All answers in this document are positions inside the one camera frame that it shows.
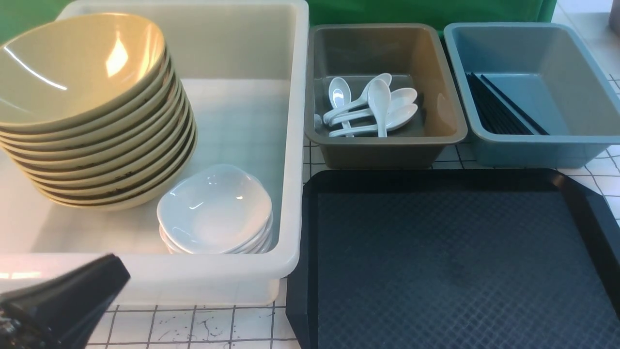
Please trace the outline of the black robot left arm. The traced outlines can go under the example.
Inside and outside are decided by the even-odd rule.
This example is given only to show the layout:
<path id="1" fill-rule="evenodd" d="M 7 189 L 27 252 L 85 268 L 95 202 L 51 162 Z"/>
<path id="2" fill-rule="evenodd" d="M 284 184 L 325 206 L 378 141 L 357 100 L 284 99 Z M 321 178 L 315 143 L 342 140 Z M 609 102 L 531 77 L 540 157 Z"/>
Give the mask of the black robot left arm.
<path id="1" fill-rule="evenodd" d="M 119 256 L 0 297 L 3 349 L 84 349 L 102 316 L 130 281 Z"/>

